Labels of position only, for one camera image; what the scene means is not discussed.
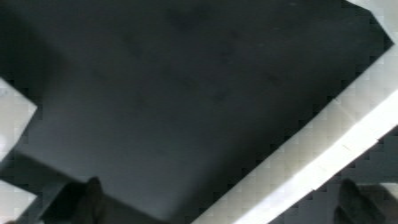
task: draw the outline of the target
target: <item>black surface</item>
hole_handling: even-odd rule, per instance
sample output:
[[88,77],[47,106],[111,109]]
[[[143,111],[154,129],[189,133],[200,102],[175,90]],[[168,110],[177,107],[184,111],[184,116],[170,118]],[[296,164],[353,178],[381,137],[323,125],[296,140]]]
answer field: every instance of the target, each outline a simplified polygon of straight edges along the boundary
[[4,1],[1,74],[38,105],[20,153],[187,223],[390,41],[337,0]]

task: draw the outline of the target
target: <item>white strip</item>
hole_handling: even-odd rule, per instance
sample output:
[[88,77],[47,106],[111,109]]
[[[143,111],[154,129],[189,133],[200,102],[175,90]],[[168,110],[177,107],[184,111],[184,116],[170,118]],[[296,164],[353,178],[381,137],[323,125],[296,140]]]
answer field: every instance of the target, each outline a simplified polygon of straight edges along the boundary
[[0,223],[13,221],[35,200],[35,195],[0,181]]
[[[398,1],[376,0],[398,10]],[[398,18],[388,13],[381,25],[388,35]],[[369,149],[398,125],[398,47],[353,81],[312,121],[216,201],[193,224],[264,224]]]
[[0,161],[19,140],[35,105],[0,78]]

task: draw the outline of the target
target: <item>black object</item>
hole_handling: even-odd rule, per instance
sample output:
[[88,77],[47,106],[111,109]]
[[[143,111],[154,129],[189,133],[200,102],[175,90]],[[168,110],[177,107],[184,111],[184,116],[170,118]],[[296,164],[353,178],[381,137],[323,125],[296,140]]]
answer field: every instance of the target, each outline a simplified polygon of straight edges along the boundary
[[385,224],[383,214],[351,180],[344,179],[338,188],[338,206],[333,212],[333,224]]

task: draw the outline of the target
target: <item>gray surface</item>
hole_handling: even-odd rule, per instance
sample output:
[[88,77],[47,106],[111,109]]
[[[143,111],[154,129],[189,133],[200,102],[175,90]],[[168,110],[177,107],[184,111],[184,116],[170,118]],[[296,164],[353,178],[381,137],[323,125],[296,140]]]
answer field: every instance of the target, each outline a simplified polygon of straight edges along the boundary
[[369,14],[333,0],[1,4],[0,69],[40,108],[17,151],[186,223],[388,45]]

